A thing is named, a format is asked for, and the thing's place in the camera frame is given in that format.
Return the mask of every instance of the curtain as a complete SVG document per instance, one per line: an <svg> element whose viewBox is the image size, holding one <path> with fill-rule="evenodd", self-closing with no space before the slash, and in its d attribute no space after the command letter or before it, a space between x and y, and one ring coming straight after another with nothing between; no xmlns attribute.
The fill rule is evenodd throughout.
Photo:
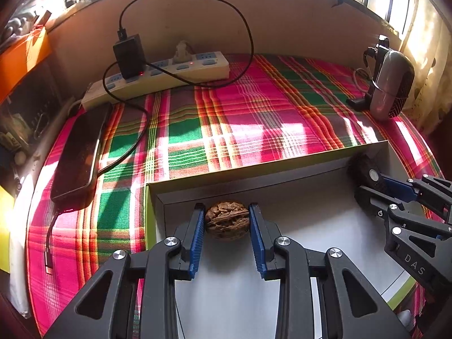
<svg viewBox="0 0 452 339"><path fill-rule="evenodd" d="M401 52L415 70L414 84L403 112L426 136L452 105L452 38L430 0L415 0Z"/></svg>

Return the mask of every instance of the charger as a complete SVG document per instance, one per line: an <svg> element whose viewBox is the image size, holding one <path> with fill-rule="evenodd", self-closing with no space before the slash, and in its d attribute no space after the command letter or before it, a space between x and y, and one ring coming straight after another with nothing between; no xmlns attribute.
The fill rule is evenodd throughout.
<svg viewBox="0 0 452 339"><path fill-rule="evenodd" d="M124 33L124 35L119 35L119 37L119 41L113 46L113 52L121 75L124 79L141 75L145 67L145 57L140 36L135 34L127 37Z"/></svg>

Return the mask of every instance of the blue gripper pad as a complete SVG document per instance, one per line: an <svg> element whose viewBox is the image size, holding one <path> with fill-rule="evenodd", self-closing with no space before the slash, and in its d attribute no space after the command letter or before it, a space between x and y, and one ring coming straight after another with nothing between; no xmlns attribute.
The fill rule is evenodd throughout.
<svg viewBox="0 0 452 339"><path fill-rule="evenodd" d="M198 222L196 224L196 230L193 236L192 245L190 247L190 265L188 267L188 273L191 278L195 277L199 268L199 260L201 259L201 251L203 249L204 240L204 211L199 212Z"/></svg>
<svg viewBox="0 0 452 339"><path fill-rule="evenodd" d="M255 254L257 271L259 271L261 278L264 279L265 274L267 273L265 249L256 221L256 216L251 207L249 207L249 231L251 234L251 245L253 246L253 252Z"/></svg>
<svg viewBox="0 0 452 339"><path fill-rule="evenodd" d="M388 192L390 193L389 196L402 200L404 202L416 201L417 196L411 186L403 182L395 181L391 178L385 177L385 175L382 175L382 177L385 181Z"/></svg>

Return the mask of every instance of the white plug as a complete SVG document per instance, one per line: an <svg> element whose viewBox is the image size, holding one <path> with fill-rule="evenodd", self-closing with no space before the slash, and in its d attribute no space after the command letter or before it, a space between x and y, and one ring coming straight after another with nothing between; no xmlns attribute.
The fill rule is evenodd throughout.
<svg viewBox="0 0 452 339"><path fill-rule="evenodd" d="M190 45L188 42L182 40L176 46L176 53L173 57L174 64L181 64L187 61L191 61L192 54L187 50Z"/></svg>

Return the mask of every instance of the phone screen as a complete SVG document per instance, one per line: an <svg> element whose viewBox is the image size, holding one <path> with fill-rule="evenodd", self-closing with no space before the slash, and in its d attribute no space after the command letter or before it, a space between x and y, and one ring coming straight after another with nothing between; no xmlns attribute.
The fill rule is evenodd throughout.
<svg viewBox="0 0 452 339"><path fill-rule="evenodd" d="M97 174L97 152L111 105L98 106L80 115L69 134L55 171L50 198L69 196L88 187Z"/></svg>

